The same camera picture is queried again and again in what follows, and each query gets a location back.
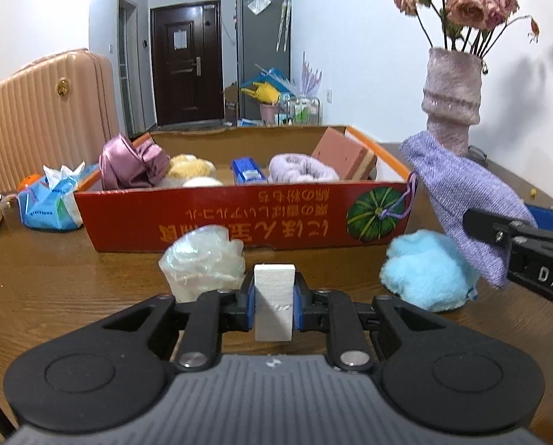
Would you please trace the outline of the iridescent white bath pouf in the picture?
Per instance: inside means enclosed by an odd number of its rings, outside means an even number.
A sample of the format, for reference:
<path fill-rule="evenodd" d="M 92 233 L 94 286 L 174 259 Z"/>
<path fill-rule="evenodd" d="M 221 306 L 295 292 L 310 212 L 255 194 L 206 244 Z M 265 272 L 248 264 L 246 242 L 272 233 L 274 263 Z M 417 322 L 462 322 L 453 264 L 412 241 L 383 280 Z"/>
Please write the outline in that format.
<path fill-rule="evenodd" d="M 243 249 L 243 242 L 231 240 L 225 227 L 207 225 L 175 241 L 159 260 L 159 269 L 176 302 L 191 302 L 207 291 L 240 288 Z"/>

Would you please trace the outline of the white foam block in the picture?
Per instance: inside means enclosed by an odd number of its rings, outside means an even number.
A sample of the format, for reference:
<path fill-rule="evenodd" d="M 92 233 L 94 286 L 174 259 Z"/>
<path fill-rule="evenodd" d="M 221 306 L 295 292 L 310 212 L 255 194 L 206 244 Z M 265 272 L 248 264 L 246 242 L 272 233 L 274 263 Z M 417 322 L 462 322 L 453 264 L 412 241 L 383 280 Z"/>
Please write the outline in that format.
<path fill-rule="evenodd" d="M 256 264 L 253 278 L 255 340 L 261 343 L 290 342 L 296 267 L 293 264 Z"/>

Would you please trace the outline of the light blue fluffy plush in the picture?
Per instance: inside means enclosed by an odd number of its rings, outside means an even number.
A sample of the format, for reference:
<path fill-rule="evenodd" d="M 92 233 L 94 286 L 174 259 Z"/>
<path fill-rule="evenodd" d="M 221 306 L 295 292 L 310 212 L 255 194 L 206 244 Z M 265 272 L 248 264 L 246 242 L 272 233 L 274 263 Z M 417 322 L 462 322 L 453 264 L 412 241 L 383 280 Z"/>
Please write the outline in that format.
<path fill-rule="evenodd" d="M 476 300 L 479 279 L 451 238 L 425 229 L 394 238 L 380 270 L 389 292 L 434 313 Z"/>

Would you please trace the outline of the purple drawstring pouch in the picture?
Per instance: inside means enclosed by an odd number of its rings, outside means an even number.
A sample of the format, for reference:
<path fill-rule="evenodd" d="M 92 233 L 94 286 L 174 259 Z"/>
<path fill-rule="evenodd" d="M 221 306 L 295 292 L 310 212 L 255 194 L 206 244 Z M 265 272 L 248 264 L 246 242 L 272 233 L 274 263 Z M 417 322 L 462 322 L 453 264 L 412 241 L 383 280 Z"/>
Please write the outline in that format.
<path fill-rule="evenodd" d="M 523 200 L 483 166 L 442 147 L 428 131 L 406 139 L 400 150 L 427 189 L 441 227 L 463 257 L 489 285 L 505 286 L 505 251 L 467 236 L 463 215 L 467 210 L 478 209 L 536 226 Z"/>

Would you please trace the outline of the yellow plush toy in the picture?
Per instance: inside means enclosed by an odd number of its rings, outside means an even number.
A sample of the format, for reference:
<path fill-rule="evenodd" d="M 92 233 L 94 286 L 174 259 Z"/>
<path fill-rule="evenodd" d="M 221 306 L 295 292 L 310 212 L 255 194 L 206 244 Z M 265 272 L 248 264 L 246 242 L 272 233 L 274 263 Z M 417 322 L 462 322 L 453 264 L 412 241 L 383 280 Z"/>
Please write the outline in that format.
<path fill-rule="evenodd" d="M 157 184 L 158 188 L 199 188 L 220 187 L 216 178 L 216 167 L 208 160 L 194 155 L 180 154 L 170 158 L 165 176 Z"/>

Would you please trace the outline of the blue sponge packet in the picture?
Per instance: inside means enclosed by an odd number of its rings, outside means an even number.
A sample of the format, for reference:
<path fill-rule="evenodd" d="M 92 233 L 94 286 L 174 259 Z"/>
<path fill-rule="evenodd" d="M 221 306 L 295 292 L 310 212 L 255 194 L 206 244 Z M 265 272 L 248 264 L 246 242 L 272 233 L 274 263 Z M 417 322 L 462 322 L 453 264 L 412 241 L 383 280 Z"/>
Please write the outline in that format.
<path fill-rule="evenodd" d="M 242 157 L 231 162 L 234 182 L 237 185 L 265 184 L 267 178 L 251 157 Z"/>

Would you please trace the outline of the lilac fluffy towel roll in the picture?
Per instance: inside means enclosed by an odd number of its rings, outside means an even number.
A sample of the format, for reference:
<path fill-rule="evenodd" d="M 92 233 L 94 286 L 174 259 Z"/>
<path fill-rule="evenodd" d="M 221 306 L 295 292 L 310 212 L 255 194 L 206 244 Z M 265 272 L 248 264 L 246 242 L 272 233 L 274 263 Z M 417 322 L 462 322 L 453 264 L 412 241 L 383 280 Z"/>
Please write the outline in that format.
<path fill-rule="evenodd" d="M 271 184 L 337 182 L 335 169 L 305 154 L 278 154 L 268 165 Z"/>

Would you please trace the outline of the mauve satin cloth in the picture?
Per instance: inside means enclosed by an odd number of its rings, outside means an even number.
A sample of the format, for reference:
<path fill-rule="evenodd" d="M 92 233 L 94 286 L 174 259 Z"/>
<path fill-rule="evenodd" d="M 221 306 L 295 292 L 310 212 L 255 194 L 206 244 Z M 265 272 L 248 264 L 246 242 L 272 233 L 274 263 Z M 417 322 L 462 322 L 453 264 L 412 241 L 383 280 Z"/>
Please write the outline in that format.
<path fill-rule="evenodd" d="M 98 164 L 104 190 L 142 189 L 162 181 L 170 157 L 152 138 L 135 146 L 118 135 L 103 146 Z"/>

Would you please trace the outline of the orange cardboard box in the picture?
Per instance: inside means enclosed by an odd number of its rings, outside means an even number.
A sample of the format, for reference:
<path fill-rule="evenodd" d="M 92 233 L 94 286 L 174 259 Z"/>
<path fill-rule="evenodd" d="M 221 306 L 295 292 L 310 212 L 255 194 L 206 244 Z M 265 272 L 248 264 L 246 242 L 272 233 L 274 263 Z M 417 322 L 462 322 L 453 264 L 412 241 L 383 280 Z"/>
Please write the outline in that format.
<path fill-rule="evenodd" d="M 222 186 L 105 191 L 93 172 L 75 200 L 100 252 L 157 252 L 202 226 L 226 227 L 247 247 L 276 250 L 386 245 L 404 233 L 416 177 L 381 145 L 351 126 L 336 133 L 377 157 L 375 180 L 237 185 L 231 163 L 250 157 L 267 165 L 277 154 L 310 154 L 327 126 L 268 126 L 209 132 L 156 132 L 150 137 L 170 156 L 211 161 Z"/>

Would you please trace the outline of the pink textured vase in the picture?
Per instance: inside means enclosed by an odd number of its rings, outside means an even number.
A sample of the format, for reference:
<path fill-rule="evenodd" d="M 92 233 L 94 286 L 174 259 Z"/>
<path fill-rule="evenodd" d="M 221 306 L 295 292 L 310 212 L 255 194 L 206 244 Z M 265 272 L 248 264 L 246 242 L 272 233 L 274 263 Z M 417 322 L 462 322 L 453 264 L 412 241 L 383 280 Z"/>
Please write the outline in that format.
<path fill-rule="evenodd" d="M 481 121 L 483 61 L 474 54 L 433 47 L 428 54 L 421 108 L 429 133 L 442 145 L 464 157 L 470 146 L 470 128 Z"/>

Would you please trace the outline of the blue tissue pack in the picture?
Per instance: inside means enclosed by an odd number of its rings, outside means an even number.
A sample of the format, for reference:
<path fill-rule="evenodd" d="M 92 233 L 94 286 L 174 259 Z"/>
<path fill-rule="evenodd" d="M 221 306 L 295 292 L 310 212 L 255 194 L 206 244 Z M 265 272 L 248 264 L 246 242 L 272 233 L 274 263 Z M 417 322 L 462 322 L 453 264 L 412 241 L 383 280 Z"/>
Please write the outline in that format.
<path fill-rule="evenodd" d="M 66 232 L 82 227 L 74 192 L 95 165 L 82 162 L 76 169 L 43 166 L 43 176 L 17 194 L 23 225 L 34 230 Z"/>

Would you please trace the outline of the metal storage trolley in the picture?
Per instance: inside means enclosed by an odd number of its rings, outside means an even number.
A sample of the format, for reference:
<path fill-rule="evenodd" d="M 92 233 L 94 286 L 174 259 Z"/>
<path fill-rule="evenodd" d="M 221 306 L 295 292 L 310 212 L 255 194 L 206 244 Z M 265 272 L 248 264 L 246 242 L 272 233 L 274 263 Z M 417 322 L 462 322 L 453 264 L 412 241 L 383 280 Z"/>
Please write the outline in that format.
<path fill-rule="evenodd" d="M 320 100 L 305 96 L 282 95 L 278 102 L 276 123 L 281 126 L 318 126 Z"/>

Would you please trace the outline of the orange fruit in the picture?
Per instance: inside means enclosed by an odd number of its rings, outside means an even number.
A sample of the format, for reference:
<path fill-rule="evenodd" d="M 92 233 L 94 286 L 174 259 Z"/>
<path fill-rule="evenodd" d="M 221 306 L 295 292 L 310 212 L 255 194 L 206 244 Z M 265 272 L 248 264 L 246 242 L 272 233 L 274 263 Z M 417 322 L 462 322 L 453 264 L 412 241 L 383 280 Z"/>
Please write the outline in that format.
<path fill-rule="evenodd" d="M 33 184 L 39 182 L 41 178 L 42 178 L 42 175 L 39 175 L 39 174 L 32 174 L 25 177 L 17 186 L 17 192 L 20 193 L 27 190 Z"/>

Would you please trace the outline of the dried pink roses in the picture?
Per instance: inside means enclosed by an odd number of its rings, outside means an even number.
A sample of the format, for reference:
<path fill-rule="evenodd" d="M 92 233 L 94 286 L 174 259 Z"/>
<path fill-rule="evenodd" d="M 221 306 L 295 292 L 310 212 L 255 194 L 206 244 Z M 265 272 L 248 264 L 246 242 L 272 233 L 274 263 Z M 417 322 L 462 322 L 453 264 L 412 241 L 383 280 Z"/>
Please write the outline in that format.
<path fill-rule="evenodd" d="M 536 42 L 540 27 L 530 15 L 518 15 L 518 0 L 393 0 L 398 11 L 417 20 L 419 10 L 433 10 L 439 19 L 443 48 L 485 58 L 508 27 L 530 23 L 529 38 Z"/>

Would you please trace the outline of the pink ribbed suitcase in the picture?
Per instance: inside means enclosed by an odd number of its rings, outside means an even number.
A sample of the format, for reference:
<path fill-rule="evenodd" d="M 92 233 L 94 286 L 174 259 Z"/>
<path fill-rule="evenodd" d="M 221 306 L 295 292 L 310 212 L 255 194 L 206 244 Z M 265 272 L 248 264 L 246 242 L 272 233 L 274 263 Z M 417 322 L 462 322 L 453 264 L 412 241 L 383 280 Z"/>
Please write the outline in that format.
<path fill-rule="evenodd" d="M 0 82 L 0 192 L 45 166 L 95 164 L 118 133 L 108 57 L 77 49 L 36 60 Z"/>

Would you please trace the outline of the dark entrance door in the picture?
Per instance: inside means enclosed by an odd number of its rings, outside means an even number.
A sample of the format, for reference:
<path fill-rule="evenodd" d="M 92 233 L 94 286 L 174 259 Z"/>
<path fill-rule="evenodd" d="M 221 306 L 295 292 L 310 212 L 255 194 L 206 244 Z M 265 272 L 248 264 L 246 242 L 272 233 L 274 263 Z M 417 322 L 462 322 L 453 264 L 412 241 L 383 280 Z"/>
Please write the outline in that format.
<path fill-rule="evenodd" d="M 218 0 L 151 10 L 152 83 L 159 126 L 222 119 Z"/>

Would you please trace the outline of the grey refrigerator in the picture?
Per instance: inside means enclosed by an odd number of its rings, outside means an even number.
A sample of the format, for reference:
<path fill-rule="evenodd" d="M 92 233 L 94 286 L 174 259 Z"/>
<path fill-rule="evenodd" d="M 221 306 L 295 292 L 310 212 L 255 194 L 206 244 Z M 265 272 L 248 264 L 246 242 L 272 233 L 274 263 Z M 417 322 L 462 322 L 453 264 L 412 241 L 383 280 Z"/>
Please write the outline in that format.
<path fill-rule="evenodd" d="M 247 82 L 258 82 L 261 68 L 276 68 L 286 78 L 290 71 L 289 50 L 281 43 L 276 51 L 284 0 L 270 0 L 258 14 L 249 8 L 252 1 L 236 0 L 237 85 L 240 89 Z"/>

